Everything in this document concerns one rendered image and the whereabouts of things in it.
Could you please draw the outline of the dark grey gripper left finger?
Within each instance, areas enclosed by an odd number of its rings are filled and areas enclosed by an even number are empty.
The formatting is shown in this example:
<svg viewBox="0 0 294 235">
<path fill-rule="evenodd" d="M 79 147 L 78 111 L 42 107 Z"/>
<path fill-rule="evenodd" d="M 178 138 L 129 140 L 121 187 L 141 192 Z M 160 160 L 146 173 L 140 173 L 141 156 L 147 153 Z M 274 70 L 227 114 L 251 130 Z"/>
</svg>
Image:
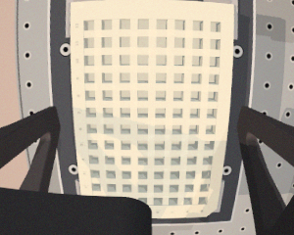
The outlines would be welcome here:
<svg viewBox="0 0 294 235">
<path fill-rule="evenodd" d="M 40 138 L 20 189 L 48 192 L 60 130 L 55 106 L 0 127 L 0 169 Z"/>
</svg>

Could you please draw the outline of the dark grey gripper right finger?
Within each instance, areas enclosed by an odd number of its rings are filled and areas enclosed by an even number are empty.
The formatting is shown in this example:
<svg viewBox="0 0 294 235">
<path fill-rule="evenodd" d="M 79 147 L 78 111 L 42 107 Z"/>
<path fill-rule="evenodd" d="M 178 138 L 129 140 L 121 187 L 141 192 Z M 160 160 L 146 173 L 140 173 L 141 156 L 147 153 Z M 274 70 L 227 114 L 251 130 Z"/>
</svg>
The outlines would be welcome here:
<svg viewBox="0 0 294 235">
<path fill-rule="evenodd" d="M 294 166 L 294 126 L 243 106 L 237 134 L 256 235 L 294 235 L 294 195 L 286 206 L 257 140 Z"/>
</svg>

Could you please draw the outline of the cream well plate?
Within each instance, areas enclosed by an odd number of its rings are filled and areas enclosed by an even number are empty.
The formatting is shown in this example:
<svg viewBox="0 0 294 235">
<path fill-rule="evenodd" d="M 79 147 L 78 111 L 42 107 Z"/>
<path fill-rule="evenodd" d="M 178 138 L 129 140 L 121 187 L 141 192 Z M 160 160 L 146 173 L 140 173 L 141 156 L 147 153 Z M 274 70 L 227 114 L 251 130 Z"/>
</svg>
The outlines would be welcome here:
<svg viewBox="0 0 294 235">
<path fill-rule="evenodd" d="M 232 4 L 71 2 L 81 195 L 134 198 L 152 218 L 207 217 L 217 209 L 233 30 Z"/>
</svg>

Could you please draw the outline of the grey flat base plate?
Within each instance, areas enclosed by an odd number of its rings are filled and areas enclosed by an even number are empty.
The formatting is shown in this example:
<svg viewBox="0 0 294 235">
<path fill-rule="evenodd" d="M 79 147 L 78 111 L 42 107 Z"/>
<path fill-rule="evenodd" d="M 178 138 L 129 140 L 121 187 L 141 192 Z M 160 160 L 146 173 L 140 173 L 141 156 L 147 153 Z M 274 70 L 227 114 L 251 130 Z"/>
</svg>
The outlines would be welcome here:
<svg viewBox="0 0 294 235">
<path fill-rule="evenodd" d="M 50 107 L 48 0 L 15 0 L 15 63 L 20 119 Z M 294 0 L 256 0 L 251 108 L 294 126 Z M 294 167 L 258 138 L 269 173 L 287 206 Z M 152 225 L 152 235 L 256 235 L 243 166 L 232 222 Z"/>
</svg>

